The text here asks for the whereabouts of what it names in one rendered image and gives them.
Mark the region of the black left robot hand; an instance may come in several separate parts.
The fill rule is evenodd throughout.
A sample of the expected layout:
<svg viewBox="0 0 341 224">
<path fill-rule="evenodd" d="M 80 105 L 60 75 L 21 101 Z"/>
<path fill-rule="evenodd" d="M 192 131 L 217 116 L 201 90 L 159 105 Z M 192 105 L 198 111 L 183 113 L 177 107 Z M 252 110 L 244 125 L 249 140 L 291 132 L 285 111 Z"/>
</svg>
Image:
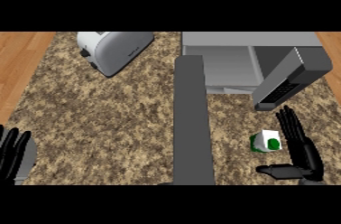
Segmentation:
<svg viewBox="0 0 341 224">
<path fill-rule="evenodd" d="M 16 127 L 7 132 L 4 143 L 0 145 L 0 186 L 15 184 L 31 134 L 29 131 L 25 131 L 22 135 L 19 135 L 19 129 Z"/>
</svg>

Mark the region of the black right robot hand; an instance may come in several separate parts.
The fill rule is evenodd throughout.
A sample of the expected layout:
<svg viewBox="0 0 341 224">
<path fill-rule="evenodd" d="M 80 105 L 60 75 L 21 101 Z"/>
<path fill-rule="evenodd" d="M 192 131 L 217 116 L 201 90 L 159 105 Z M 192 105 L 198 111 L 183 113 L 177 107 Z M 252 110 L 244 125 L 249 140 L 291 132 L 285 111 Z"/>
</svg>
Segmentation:
<svg viewBox="0 0 341 224">
<path fill-rule="evenodd" d="M 307 137 L 304 128 L 294 110 L 283 106 L 276 113 L 282 133 L 286 140 L 291 163 L 260 165 L 258 173 L 267 174 L 276 180 L 300 179 L 301 181 L 323 181 L 323 162 L 320 153 L 311 139 Z"/>
</svg>

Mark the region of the white and green milk carton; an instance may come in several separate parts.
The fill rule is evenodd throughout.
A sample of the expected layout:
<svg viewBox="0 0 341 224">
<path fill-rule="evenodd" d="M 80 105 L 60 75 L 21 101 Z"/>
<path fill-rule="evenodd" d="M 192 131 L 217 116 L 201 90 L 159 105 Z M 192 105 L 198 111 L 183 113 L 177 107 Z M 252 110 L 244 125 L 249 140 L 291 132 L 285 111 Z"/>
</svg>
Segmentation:
<svg viewBox="0 0 341 224">
<path fill-rule="evenodd" d="M 261 130 L 251 136 L 251 150 L 258 153 L 276 152 L 282 149 L 279 132 L 276 130 Z"/>
</svg>

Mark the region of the dark grey microwave door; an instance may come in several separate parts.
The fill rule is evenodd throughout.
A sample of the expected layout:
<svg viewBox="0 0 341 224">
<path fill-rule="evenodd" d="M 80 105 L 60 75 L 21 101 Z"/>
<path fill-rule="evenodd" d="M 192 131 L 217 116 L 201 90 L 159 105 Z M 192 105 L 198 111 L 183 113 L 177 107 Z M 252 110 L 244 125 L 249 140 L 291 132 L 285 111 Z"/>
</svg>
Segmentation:
<svg viewBox="0 0 341 224">
<path fill-rule="evenodd" d="M 204 60 L 174 62 L 173 184 L 214 185 Z"/>
</svg>

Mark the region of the grey microwave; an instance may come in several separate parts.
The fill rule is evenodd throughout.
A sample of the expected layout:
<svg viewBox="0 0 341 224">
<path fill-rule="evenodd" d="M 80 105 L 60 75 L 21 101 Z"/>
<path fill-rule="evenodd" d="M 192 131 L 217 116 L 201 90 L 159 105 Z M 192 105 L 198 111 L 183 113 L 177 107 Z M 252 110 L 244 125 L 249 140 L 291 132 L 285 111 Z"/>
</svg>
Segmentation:
<svg viewBox="0 0 341 224">
<path fill-rule="evenodd" d="M 182 54 L 204 61 L 210 94 L 249 94 L 273 110 L 334 68 L 313 32 L 183 32 Z"/>
</svg>

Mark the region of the silver toaster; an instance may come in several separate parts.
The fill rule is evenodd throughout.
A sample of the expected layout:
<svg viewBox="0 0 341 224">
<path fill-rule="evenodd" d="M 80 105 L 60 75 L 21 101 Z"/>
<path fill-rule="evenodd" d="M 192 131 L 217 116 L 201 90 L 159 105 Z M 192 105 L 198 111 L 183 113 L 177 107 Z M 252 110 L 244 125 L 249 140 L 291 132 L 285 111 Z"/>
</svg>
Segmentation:
<svg viewBox="0 0 341 224">
<path fill-rule="evenodd" d="M 78 32 L 80 55 L 106 78 L 112 78 L 155 39 L 152 32 Z"/>
</svg>

